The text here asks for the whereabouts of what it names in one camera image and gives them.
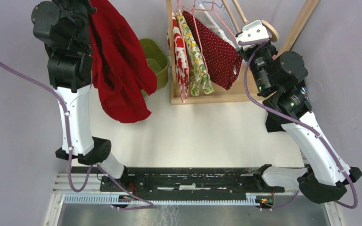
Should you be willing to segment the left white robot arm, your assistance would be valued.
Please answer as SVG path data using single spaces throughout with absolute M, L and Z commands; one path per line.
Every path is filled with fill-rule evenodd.
M 45 0 L 32 11 L 34 36 L 48 55 L 49 83 L 58 99 L 63 130 L 55 155 L 96 165 L 112 177 L 111 185 L 125 191 L 130 184 L 125 166 L 111 154 L 111 142 L 91 134 L 89 97 L 92 47 L 89 18 L 96 9 L 88 0 Z

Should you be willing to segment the cream plastic hanger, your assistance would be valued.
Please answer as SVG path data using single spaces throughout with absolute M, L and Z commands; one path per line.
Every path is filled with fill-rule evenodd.
M 225 11 L 228 13 L 228 16 L 230 17 L 231 25 L 233 25 L 235 28 L 233 35 L 240 33 L 242 31 L 242 28 L 239 26 L 236 20 L 236 16 L 233 13 L 233 10 L 231 9 L 229 0 L 222 0 L 221 3 L 223 4 Z M 231 0 L 231 3 L 237 12 L 237 15 L 240 17 L 241 21 L 243 22 L 243 25 L 251 24 L 254 20 L 258 20 L 266 28 L 267 33 L 269 34 L 270 41 L 277 42 L 280 39 L 279 33 L 269 22 L 259 17 L 255 18 L 254 20 L 253 19 L 248 20 L 248 17 L 246 16 L 244 10 L 242 9 L 239 0 Z

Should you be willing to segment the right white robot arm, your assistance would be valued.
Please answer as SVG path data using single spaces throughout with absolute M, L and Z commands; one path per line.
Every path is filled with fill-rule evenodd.
M 358 195 L 354 184 L 362 172 L 342 160 L 319 127 L 299 87 L 308 76 L 302 56 L 293 51 L 276 56 L 277 50 L 268 39 L 239 41 L 236 52 L 246 60 L 245 70 L 252 72 L 258 95 L 263 97 L 257 105 L 267 112 L 268 132 L 288 133 L 307 159 L 302 168 L 263 165 L 253 180 L 254 188 L 259 192 L 271 187 L 295 190 L 318 204 L 340 204 L 351 190 L 353 204 L 345 207 L 355 209 Z

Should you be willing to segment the red skirt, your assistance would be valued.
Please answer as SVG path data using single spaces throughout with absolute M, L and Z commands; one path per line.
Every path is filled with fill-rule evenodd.
M 108 0 L 93 0 L 90 16 L 92 83 L 104 112 L 121 123 L 143 121 L 151 115 L 143 92 L 157 89 L 142 46 L 126 19 Z

